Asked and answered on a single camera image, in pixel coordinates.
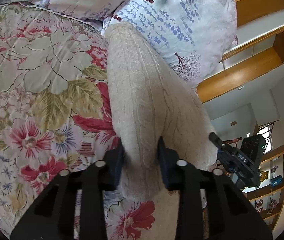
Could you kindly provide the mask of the beige cable knit sweater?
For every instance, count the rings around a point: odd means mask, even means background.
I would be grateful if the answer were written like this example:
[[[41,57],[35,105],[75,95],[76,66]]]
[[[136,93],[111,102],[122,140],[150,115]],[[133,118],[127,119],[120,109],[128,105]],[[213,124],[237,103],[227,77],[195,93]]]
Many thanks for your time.
[[[217,147],[209,141],[214,128],[195,91],[133,25],[111,25],[105,37],[113,129],[125,150],[120,190],[131,200],[151,200],[164,186],[158,140],[208,170],[217,159]]]

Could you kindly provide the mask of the wooden display shelf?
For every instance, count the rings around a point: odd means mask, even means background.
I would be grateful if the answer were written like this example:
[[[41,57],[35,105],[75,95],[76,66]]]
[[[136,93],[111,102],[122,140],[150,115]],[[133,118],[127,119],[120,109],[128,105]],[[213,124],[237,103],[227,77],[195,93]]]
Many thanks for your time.
[[[284,145],[263,155],[259,187],[243,190],[270,230],[274,230],[284,205]]]

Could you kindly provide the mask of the floral quilt bedspread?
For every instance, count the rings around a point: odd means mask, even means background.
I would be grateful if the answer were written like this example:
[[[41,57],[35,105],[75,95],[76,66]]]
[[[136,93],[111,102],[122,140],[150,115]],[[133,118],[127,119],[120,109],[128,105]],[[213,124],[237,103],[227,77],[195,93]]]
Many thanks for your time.
[[[15,226],[64,169],[115,148],[107,41],[88,24],[0,5],[0,232]]]

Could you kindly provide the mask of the wooden mirror wardrobe door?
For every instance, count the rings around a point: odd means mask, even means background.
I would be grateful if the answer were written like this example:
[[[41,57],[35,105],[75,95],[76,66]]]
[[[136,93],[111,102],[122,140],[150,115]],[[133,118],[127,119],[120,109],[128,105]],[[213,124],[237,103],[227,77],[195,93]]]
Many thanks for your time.
[[[199,84],[202,102],[222,96],[284,64],[284,0],[236,0],[238,45],[222,63],[244,52],[252,55]]]

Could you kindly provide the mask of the blue pink floral right pillow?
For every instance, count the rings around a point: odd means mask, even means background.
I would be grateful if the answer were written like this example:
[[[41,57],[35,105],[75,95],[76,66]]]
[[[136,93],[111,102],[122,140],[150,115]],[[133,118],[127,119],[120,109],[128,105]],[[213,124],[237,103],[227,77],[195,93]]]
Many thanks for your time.
[[[103,31],[128,22],[192,87],[222,60],[236,38],[235,0],[124,0],[103,20]]]

